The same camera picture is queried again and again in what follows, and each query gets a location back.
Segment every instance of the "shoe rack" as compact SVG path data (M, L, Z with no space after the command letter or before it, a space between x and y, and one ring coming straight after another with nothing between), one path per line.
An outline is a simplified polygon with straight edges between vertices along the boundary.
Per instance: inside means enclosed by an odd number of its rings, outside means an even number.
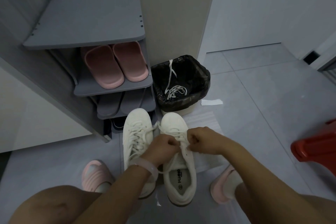
M121 86L110 90L102 88L95 81L81 58L78 59L81 64L74 66L61 51L64 48L131 41L139 42L149 75L140 82L130 82L125 77ZM147 88L143 99L136 101L141 106L135 106L132 102L129 105L144 108L148 112L156 108L140 0L51 0L23 46L29 50L47 50L51 53L72 77L75 84L73 93L78 97L90 97L99 105L99 96L103 94ZM119 110L113 116L98 115L98 118L106 120L127 115Z

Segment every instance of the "translucent bangle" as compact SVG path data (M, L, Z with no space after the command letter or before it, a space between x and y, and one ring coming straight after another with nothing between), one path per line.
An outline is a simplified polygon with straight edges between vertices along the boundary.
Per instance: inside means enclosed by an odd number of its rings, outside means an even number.
M156 180L158 179L158 176L159 176L158 169L151 162L143 158L136 158L136 159L132 159L129 162L128 166L131 166L131 165L137 165L137 166L147 169L152 174L151 177L149 178L150 182L156 182Z

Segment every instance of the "black trash bag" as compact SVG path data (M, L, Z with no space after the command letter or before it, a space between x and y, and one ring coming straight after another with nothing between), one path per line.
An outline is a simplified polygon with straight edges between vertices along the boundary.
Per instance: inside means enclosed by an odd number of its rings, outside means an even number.
M169 61L152 66L153 89L159 107L164 112L180 111L204 98L210 88L210 72L194 57L183 55L173 60L169 90L180 85L187 89L187 95L176 93L176 98L167 99L165 89L169 80Z

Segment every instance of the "white sock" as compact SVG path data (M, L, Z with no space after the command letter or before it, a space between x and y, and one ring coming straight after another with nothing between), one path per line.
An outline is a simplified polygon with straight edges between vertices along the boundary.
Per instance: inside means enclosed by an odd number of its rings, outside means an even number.
M234 199L235 191L239 184L243 182L242 178L238 174L236 170L232 171L231 174L227 177L224 185L223 185L223 193L229 199Z
M86 176L89 175L92 171L94 171L96 167L97 167L96 165L90 165L86 173ZM95 189L95 192L105 193L110 187L111 184L109 182L103 182L98 186L98 188Z

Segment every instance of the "knee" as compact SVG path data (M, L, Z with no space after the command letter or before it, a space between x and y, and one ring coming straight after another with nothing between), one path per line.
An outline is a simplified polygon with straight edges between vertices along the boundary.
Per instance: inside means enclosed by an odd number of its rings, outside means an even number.
M72 215L71 197L80 192L80 189L68 185L40 191L16 209L9 223L66 223Z

